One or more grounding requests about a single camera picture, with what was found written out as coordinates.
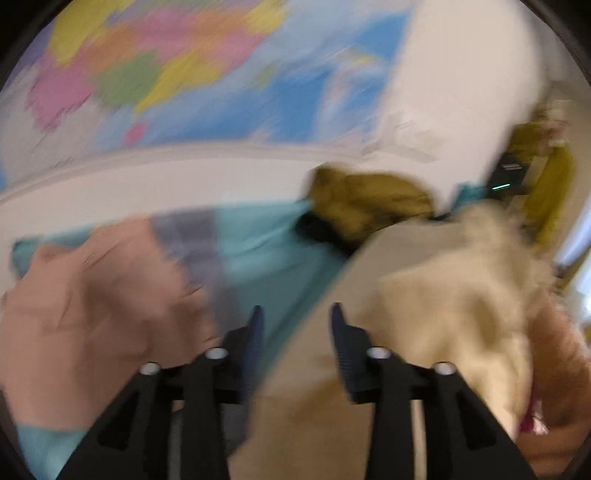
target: pink object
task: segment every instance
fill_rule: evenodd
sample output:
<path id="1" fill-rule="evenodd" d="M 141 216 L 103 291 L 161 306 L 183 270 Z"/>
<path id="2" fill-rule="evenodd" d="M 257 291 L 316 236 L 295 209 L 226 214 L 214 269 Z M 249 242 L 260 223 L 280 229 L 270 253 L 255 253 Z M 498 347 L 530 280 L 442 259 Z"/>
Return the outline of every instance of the pink object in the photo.
<path id="1" fill-rule="evenodd" d="M 229 69 L 236 68 L 248 59 L 262 41 L 261 37 L 236 30 L 226 35 L 213 56 L 224 61 Z"/>
<path id="2" fill-rule="evenodd" d="M 131 126 L 131 128 L 125 132 L 123 137 L 124 144 L 128 147 L 135 145 L 142 139 L 147 129 L 148 125 L 146 124 L 135 124 Z"/>
<path id="3" fill-rule="evenodd" d="M 521 421 L 521 425 L 519 426 L 519 431 L 521 433 L 546 435 L 548 433 L 548 429 L 544 425 L 541 416 L 541 402 L 535 393 L 534 383 L 532 381 L 530 403 L 527 406 L 527 411 L 525 412 L 525 416 Z"/>
<path id="4" fill-rule="evenodd" d="M 54 129 L 61 117 L 75 110 L 95 92 L 82 69 L 56 66 L 53 59 L 44 57 L 41 73 L 27 97 L 26 108 L 31 108 L 36 122 L 44 129 Z"/>

